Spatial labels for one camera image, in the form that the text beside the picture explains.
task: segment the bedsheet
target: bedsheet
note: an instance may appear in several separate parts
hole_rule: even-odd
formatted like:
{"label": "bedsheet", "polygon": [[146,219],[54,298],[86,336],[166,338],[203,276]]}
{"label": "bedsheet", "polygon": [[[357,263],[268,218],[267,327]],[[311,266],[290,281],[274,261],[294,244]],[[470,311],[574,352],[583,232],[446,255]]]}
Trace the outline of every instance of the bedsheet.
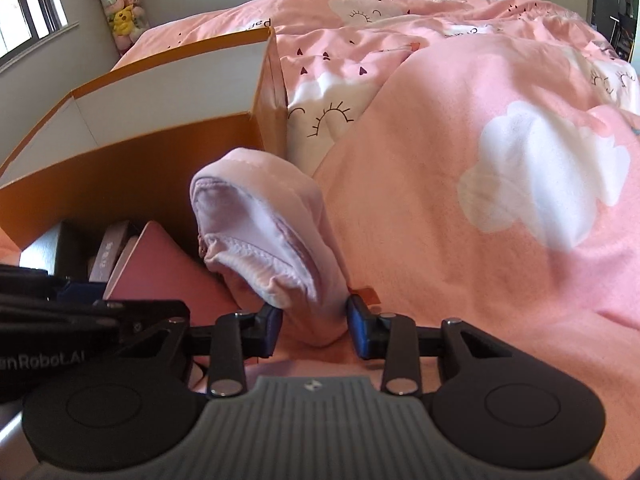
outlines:
{"label": "bedsheet", "polygon": [[[539,0],[257,0],[143,34],[119,66],[272,26],[288,157],[321,186],[351,286],[457,316],[588,384],[593,463],[640,465],[640,88],[574,13]],[[422,363],[425,389],[439,384]],[[257,374],[367,373],[345,336],[284,340]]]}

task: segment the light pink garment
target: light pink garment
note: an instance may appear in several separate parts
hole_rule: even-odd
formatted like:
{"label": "light pink garment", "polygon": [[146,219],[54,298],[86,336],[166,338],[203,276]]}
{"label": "light pink garment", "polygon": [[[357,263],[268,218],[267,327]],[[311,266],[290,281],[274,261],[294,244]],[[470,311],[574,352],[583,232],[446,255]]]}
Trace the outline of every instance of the light pink garment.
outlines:
{"label": "light pink garment", "polygon": [[275,155],[238,148],[193,177],[191,204],[205,264],[241,308],[283,309],[283,335],[313,346],[344,334],[346,268],[310,177]]}

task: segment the orange box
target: orange box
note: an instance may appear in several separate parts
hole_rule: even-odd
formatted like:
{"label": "orange box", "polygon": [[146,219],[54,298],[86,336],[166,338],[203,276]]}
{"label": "orange box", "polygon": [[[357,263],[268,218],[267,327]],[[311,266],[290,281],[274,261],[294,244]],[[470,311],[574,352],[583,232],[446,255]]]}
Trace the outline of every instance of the orange box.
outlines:
{"label": "orange box", "polygon": [[24,249],[66,219],[99,244],[107,226],[155,220],[197,252],[191,177],[236,147],[284,156],[286,90],[275,34],[191,43],[68,94],[0,167],[0,228]]}

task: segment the pink book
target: pink book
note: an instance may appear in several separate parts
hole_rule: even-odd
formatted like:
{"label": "pink book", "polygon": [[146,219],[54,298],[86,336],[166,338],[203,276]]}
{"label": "pink book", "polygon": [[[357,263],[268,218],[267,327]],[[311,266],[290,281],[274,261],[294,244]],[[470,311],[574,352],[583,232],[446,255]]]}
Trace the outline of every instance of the pink book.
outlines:
{"label": "pink book", "polygon": [[214,324],[238,309],[226,286],[187,256],[159,223],[148,222],[134,243],[116,264],[105,300],[181,300],[193,326]]}
{"label": "pink book", "polygon": [[134,227],[126,220],[107,227],[91,268],[90,282],[109,281],[122,250],[133,234]]}

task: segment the round black pad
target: round black pad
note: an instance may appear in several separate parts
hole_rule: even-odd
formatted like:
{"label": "round black pad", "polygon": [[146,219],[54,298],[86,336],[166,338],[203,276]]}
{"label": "round black pad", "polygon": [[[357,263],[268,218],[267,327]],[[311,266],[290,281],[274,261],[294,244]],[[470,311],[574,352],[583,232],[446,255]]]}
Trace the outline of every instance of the round black pad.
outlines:
{"label": "round black pad", "polygon": [[22,428],[38,459],[98,472],[144,462],[196,423],[197,394],[144,359],[91,362],[25,400]]}
{"label": "round black pad", "polygon": [[589,456],[604,409],[584,384],[542,362],[478,360],[433,396],[433,421],[456,447],[483,462],[541,470]]}

